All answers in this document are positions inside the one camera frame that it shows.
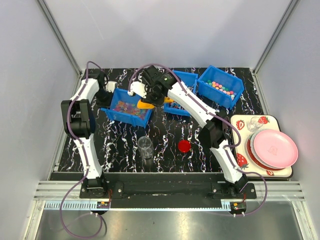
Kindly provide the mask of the blue bin with star candies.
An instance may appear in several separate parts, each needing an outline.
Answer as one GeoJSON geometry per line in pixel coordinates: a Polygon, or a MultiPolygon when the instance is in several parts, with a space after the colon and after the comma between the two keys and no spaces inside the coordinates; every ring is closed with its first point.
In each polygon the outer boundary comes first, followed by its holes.
{"type": "Polygon", "coordinates": [[[118,121],[130,124],[134,127],[146,128],[152,114],[150,109],[139,109],[137,104],[140,100],[138,95],[129,96],[124,89],[116,88],[110,106],[100,108],[105,112],[110,121],[118,121]]]}

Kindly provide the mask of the yellow plastic scoop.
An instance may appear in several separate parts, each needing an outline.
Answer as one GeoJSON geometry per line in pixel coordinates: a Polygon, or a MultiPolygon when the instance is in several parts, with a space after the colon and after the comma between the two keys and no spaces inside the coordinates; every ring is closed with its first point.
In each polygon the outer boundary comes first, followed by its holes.
{"type": "MultiPolygon", "coordinates": [[[[173,103],[173,102],[174,102],[174,100],[169,97],[164,98],[164,104],[169,104],[169,103],[173,103]]],[[[138,109],[146,109],[146,110],[152,110],[156,107],[154,104],[143,102],[142,99],[140,99],[137,102],[136,106],[138,109]]]]}

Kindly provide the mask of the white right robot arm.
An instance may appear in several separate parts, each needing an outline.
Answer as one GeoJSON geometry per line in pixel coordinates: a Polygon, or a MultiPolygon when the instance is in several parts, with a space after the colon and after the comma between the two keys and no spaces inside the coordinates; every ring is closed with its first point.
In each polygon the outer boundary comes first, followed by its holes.
{"type": "Polygon", "coordinates": [[[200,100],[172,70],[160,72],[150,65],[142,70],[141,79],[145,84],[142,102],[160,106],[171,99],[181,105],[200,127],[200,144],[208,148],[218,161],[226,181],[226,193],[235,199],[243,195],[248,178],[240,169],[231,151],[233,146],[225,137],[225,127],[231,126],[227,117],[200,100]]]}

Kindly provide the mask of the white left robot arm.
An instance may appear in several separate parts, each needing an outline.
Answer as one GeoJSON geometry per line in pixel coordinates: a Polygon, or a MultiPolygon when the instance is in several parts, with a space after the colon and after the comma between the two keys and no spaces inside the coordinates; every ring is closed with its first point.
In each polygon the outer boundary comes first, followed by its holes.
{"type": "Polygon", "coordinates": [[[96,120],[91,102],[96,98],[104,107],[109,106],[113,92],[106,91],[106,74],[88,74],[81,80],[75,94],[60,104],[65,133],[73,140],[83,166],[80,180],[83,198],[103,198],[108,194],[108,184],[98,161],[94,143],[96,120]]]}

